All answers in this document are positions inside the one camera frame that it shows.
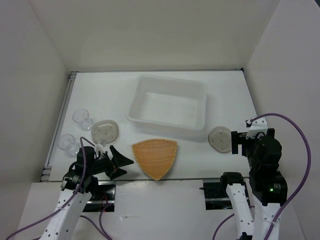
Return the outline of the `orange woven triangular plate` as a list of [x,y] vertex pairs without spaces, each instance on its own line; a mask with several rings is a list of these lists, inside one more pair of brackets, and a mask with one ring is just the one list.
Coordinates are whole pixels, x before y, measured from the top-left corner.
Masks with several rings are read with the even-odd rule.
[[131,146],[141,170],[154,181],[161,180],[173,166],[178,149],[174,140],[154,138]]

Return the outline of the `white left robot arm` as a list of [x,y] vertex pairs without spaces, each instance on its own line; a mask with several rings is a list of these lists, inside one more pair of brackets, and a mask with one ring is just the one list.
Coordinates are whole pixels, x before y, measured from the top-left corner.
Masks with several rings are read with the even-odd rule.
[[70,240],[89,200],[100,193],[96,175],[104,173],[115,180],[127,171],[122,167],[134,161],[119,153],[114,146],[109,147],[112,157],[107,153],[96,153],[92,146],[81,147],[76,161],[71,164],[62,178],[61,191],[54,212],[47,216],[49,223],[41,240]]

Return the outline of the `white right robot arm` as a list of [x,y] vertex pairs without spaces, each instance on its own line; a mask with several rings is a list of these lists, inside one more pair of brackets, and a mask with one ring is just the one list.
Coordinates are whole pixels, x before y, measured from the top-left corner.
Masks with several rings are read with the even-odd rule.
[[241,147],[242,155],[248,160],[254,206],[254,212],[251,212],[241,173],[224,172],[220,177],[219,191],[230,199],[239,240],[279,238],[280,217],[277,212],[287,201],[288,185],[278,170],[282,146],[274,135],[272,128],[253,137],[248,137],[245,132],[231,133],[231,152],[237,154],[238,147]]

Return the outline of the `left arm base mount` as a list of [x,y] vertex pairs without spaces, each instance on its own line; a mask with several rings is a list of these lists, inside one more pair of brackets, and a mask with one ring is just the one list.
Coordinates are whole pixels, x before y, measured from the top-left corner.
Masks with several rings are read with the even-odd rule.
[[83,209],[84,213],[114,212],[116,185],[114,182],[100,182],[91,199]]

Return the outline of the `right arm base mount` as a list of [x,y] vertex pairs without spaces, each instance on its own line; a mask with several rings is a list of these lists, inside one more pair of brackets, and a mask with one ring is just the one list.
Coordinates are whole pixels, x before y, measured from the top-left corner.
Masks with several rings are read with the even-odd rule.
[[232,203],[220,179],[204,179],[202,183],[203,186],[199,189],[203,190],[206,211],[232,209]]

